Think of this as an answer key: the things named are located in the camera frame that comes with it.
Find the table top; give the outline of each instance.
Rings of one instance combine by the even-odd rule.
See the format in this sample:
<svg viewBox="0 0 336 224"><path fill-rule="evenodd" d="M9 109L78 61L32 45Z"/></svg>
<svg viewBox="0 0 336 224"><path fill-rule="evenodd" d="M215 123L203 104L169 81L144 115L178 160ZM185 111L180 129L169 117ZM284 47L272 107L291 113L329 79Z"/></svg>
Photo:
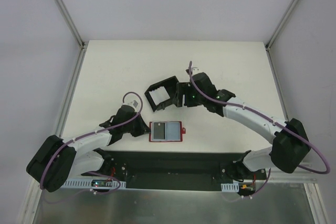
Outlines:
<svg viewBox="0 0 336 224"><path fill-rule="evenodd" d="M284 118L264 44L225 41L91 40L80 70L63 136L94 130L116 114L122 97L137 92L144 102L141 113L151 121L182 121L182 142L152 143L149 136L123 138L104 148L114 151L230 153L269 147L260 135L203 106L153 112L144 92L156 82L176 76L188 81L189 61L216 85L247 104Z"/></svg>

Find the gray floor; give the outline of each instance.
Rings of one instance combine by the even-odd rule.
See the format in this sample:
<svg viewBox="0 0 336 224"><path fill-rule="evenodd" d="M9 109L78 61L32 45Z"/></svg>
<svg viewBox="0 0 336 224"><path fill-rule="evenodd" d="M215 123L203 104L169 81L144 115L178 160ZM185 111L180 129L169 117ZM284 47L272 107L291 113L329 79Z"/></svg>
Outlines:
<svg viewBox="0 0 336 224"><path fill-rule="evenodd" d="M47 193L46 199L56 201L75 192L60 189ZM198 191L120 190L96 196L85 192L56 205L44 202L43 211L40 201L34 223L314 223L303 184L269 184L252 200L234 203L223 196L237 197Z"/></svg>

